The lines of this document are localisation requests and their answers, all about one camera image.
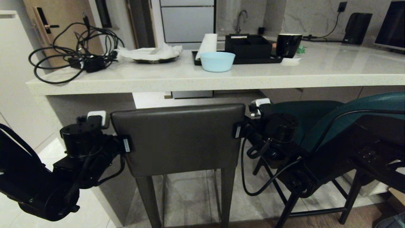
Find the white marble countertop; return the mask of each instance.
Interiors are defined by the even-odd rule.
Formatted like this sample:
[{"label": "white marble countertop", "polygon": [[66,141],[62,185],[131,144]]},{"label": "white marble countertop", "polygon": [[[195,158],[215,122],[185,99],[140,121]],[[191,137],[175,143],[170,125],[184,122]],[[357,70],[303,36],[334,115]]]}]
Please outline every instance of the white marble countertop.
[{"label": "white marble countertop", "polygon": [[[233,65],[223,73],[212,73],[194,66],[191,51],[165,64],[138,64],[119,61],[109,68],[83,72],[64,85],[51,85],[33,79],[27,82],[31,93],[41,95],[155,92],[183,90],[234,90],[262,88],[304,88],[330,86],[405,85],[405,56],[384,50],[340,43],[303,41],[306,53],[299,65]],[[76,69],[65,68],[44,78],[60,81],[72,77]]]}]

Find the light blue bowl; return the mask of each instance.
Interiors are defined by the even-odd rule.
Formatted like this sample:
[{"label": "light blue bowl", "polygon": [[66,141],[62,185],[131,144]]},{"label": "light blue bowl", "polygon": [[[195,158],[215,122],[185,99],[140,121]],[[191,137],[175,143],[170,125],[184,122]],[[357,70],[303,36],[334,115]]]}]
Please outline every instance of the light blue bowl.
[{"label": "light blue bowl", "polygon": [[202,68],[210,72],[225,72],[232,67],[235,54],[229,52],[205,52],[200,55]]}]

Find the black speaker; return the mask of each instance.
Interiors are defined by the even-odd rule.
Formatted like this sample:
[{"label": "black speaker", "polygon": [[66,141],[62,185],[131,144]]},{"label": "black speaker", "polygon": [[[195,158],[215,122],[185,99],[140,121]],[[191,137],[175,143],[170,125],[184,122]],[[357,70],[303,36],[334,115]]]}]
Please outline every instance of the black speaker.
[{"label": "black speaker", "polygon": [[350,15],[342,43],[362,44],[372,15],[372,13],[353,13]]}]

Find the tile floor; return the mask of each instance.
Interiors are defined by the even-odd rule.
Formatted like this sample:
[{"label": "tile floor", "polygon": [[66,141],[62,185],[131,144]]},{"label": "tile floor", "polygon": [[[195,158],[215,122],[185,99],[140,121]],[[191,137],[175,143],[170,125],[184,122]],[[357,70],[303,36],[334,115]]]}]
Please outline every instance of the tile floor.
[{"label": "tile floor", "polygon": [[[192,104],[213,103],[245,103],[261,98],[257,93],[220,94],[216,98],[207,99],[162,99],[163,93],[135,93],[134,100],[137,108],[153,108]],[[52,164],[64,157],[63,148],[58,140],[54,140],[39,157],[47,168],[52,169]],[[267,173],[262,168],[257,176],[252,175],[257,160],[245,157],[244,166],[247,188],[250,191],[259,189],[268,179]],[[214,188],[214,175],[220,192],[220,170],[187,172],[167,175],[166,179],[166,205],[164,226],[182,226],[193,224],[206,224],[219,221],[219,211]],[[162,187],[163,177],[154,176],[155,191],[158,207],[162,215]],[[348,191],[350,184],[339,178],[338,182]],[[286,197],[289,191],[280,183]],[[81,209],[71,213],[58,222],[49,222],[21,211],[18,204],[0,194],[0,228],[115,228],[108,215],[90,189],[80,190],[78,205]],[[382,202],[381,196],[361,197],[356,200],[355,206],[363,206]],[[332,183],[322,186],[315,194],[306,199],[300,199],[294,208],[295,211],[307,211],[341,207],[344,198]],[[241,182],[240,164],[236,170],[234,192],[230,213],[231,221],[263,219],[280,216],[284,205],[275,188],[271,185],[262,194],[256,197],[246,195]],[[126,228],[150,227],[146,211],[143,207],[139,193],[135,193]]]}]

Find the gray chair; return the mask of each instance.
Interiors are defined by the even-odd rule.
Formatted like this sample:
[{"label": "gray chair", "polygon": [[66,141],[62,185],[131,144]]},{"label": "gray chair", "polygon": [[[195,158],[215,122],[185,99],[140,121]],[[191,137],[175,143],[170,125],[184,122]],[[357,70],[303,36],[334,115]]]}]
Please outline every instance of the gray chair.
[{"label": "gray chair", "polygon": [[207,105],[139,109],[111,114],[118,135],[130,135],[126,160],[153,228],[161,228],[152,176],[221,169],[222,224],[228,227],[240,139],[234,123],[245,105]]}]

